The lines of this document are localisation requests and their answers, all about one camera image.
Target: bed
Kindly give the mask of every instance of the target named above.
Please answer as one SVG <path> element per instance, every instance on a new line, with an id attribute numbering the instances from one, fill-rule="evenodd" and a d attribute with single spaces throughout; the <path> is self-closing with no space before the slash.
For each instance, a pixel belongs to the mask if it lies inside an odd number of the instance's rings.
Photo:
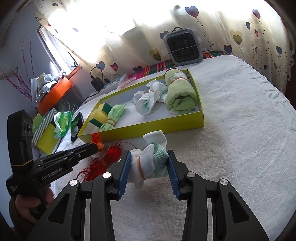
<path id="1" fill-rule="evenodd" d="M 296 111 L 264 76 L 235 56 L 209 58 L 180 69 L 189 69 L 196 82 L 205 127 L 166 134 L 167 148 L 203 178 L 228 179 L 274 241 L 296 209 Z M 81 111 L 86 119 L 102 97 L 75 114 Z M 128 142 L 140 149 L 146 146 L 142 138 Z M 67 133 L 58 151 L 81 144 L 79 139 L 72 143 Z M 133 149 L 127 143 L 122 148 Z M 54 194 L 90 160 L 80 161 L 55 181 Z M 111 209 L 116 240 L 181 240 L 186 202 L 176 200 L 168 177 L 149 179 L 139 190 L 128 184 L 122 200 L 112 201 Z M 210 212 L 208 229 L 212 240 Z"/>

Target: power adapter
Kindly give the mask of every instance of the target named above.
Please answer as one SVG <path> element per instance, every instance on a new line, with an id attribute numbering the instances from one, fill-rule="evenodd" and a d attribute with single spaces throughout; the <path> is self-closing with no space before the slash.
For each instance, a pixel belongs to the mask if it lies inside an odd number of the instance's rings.
<path id="1" fill-rule="evenodd" d="M 96 91 L 100 91 L 101 89 L 104 88 L 104 84 L 101 81 L 99 77 L 94 78 L 93 76 L 91 77 L 93 80 L 91 81 L 91 85 L 95 88 Z"/>

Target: portable fan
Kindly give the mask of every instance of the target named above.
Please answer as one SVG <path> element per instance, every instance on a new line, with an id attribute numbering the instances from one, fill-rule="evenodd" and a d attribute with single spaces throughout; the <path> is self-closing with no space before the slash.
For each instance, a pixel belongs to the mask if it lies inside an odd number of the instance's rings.
<path id="1" fill-rule="evenodd" d="M 175 65 L 193 64 L 202 61 L 200 43 L 190 28 L 176 28 L 167 33 L 163 40 Z"/>

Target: black charger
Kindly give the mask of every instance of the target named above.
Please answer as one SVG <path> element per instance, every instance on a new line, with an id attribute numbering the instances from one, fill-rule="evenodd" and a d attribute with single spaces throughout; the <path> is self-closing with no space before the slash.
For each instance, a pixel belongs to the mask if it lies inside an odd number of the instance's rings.
<path id="1" fill-rule="evenodd" d="M 103 76 L 103 71 L 102 71 L 102 69 L 101 69 L 100 67 L 93 67 L 93 68 L 91 69 L 91 72 L 92 72 L 92 70 L 95 69 L 95 68 L 100 69 L 101 72 L 102 72 L 102 76 Z M 96 77 L 96 78 L 95 78 L 95 77 L 93 77 L 93 76 L 91 75 L 91 78 L 92 78 L 91 85 L 95 88 L 96 91 L 99 92 L 101 89 L 104 88 L 105 85 L 104 85 L 103 81 L 101 81 L 100 77 Z"/>

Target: curtain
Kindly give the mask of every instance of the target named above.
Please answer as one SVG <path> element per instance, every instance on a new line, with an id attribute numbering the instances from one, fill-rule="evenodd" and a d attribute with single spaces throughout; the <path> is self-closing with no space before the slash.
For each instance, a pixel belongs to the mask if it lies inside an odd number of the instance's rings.
<path id="1" fill-rule="evenodd" d="M 191 28 L 202 50 L 225 50 L 285 93 L 294 40 L 265 1 L 32 0 L 36 20 L 104 78 L 170 59 L 163 37 Z"/>

